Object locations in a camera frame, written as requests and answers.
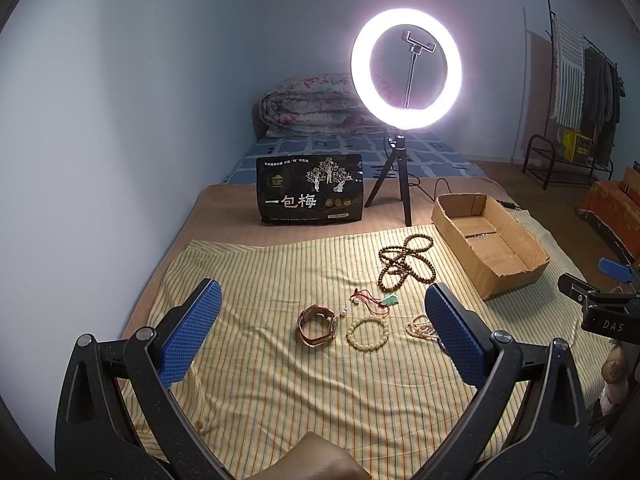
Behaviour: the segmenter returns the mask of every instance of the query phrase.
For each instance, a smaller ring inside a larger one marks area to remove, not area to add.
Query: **cardboard box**
[[[625,177],[620,182],[620,189],[631,200],[640,205],[640,173],[629,166],[626,167]]]
[[[531,233],[487,195],[441,195],[431,219],[483,300],[535,282],[549,263]]]

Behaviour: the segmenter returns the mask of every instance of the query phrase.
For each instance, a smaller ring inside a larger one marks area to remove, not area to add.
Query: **tripod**
[[[409,96],[411,95],[411,84],[414,81],[415,60],[420,56],[423,50],[433,53],[436,50],[434,43],[423,44],[411,37],[411,31],[406,30],[402,33],[402,40],[411,45],[411,65],[409,66],[409,77],[406,82],[406,93],[404,94],[404,106],[409,107]],[[386,175],[393,166],[394,162],[398,162],[398,180],[400,182],[400,199],[404,207],[404,224],[411,227],[411,196],[409,195],[409,175],[406,170],[406,138],[404,135],[398,134],[393,139],[389,138],[391,146],[391,155],[386,159],[385,165],[380,171],[380,176],[375,186],[371,190],[369,198],[364,207],[369,207],[373,199],[376,197],[380,186],[386,179]]]

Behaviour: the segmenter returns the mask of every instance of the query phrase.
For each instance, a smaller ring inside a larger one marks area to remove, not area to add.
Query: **blue patterned bed sheet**
[[[367,135],[314,135],[270,139],[263,137],[254,144],[225,184],[255,184],[255,159],[271,155],[346,155],[362,156],[364,178],[377,178],[386,161],[384,143],[388,134]],[[433,134],[406,134],[406,150],[409,173],[425,176],[486,176],[452,147]],[[396,172],[390,171],[389,177]]]

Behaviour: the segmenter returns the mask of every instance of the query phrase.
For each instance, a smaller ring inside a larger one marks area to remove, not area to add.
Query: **black package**
[[[332,224],[362,219],[362,157],[282,155],[256,159],[262,221]]]

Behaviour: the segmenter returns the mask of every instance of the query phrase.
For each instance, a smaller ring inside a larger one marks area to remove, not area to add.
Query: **tree illustration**
[[[325,160],[318,164],[318,168],[320,171],[326,175],[326,183],[330,183],[334,181],[334,171],[338,170],[340,166],[338,166],[334,160],[328,156]]]
[[[336,193],[342,193],[342,188],[347,180],[353,180],[353,177],[344,168],[338,166],[332,171],[331,182],[337,184],[337,186],[334,187],[334,191]]]
[[[322,176],[323,172],[318,166],[306,172],[306,179],[314,185],[316,191],[320,191],[320,180]]]

